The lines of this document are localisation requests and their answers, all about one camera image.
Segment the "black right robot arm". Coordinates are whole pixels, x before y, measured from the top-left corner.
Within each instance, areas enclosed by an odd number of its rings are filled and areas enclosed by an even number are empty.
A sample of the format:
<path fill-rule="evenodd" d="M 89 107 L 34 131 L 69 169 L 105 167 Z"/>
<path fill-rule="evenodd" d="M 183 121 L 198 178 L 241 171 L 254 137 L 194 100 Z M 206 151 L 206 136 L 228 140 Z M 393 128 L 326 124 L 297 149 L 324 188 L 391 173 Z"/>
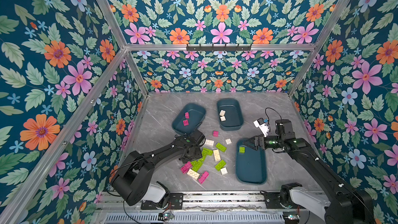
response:
<path fill-rule="evenodd" d="M 326 165 L 310 143 L 296 138 L 288 119 L 276 120 L 276 134 L 269 135 L 269 122 L 263 118 L 254 121 L 260 135 L 244 141 L 253 150 L 275 149 L 287 153 L 318 183 L 325 196 L 305 189 L 299 183 L 282 185 L 277 194 L 281 206 L 302 206 L 327 224 L 374 224 L 373 199 L 364 190 L 356 190 Z"/>

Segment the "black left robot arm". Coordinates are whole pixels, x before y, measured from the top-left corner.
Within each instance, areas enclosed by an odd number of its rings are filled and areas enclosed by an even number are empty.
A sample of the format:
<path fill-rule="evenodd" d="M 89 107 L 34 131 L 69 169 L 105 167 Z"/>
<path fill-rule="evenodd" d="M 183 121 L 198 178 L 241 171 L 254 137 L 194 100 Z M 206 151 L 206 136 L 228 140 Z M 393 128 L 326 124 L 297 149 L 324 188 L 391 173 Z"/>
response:
<path fill-rule="evenodd" d="M 205 135 L 194 130 L 190 135 L 176 136 L 170 144 L 157 150 L 133 151 L 118 170 L 111 173 L 110 184 L 129 206 L 149 201 L 164 208 L 169 203 L 170 191 L 161 182 L 151 183 L 154 172 L 175 159 L 183 164 L 201 159 L 204 142 Z"/>

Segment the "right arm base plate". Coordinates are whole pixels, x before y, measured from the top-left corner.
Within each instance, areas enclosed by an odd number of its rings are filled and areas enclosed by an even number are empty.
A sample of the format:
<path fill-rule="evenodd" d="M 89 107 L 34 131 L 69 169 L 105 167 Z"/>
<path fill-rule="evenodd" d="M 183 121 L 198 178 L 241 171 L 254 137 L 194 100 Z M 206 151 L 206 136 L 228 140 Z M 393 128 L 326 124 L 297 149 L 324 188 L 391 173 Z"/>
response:
<path fill-rule="evenodd" d="M 280 192 L 260 191 L 260 194 L 264 198 L 264 202 L 267 209 L 305 209 L 301 205 L 297 205 L 290 200 L 287 196 Z"/>

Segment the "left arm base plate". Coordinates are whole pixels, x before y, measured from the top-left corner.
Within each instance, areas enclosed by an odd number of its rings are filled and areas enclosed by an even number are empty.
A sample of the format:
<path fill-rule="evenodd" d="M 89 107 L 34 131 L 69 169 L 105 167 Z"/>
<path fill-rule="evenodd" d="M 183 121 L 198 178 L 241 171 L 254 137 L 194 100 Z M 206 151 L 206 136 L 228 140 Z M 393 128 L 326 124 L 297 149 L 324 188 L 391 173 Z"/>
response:
<path fill-rule="evenodd" d="M 170 193 L 166 195 L 159 203 L 152 201 L 142 201 L 142 210 L 181 210 L 183 205 L 183 193 Z"/>

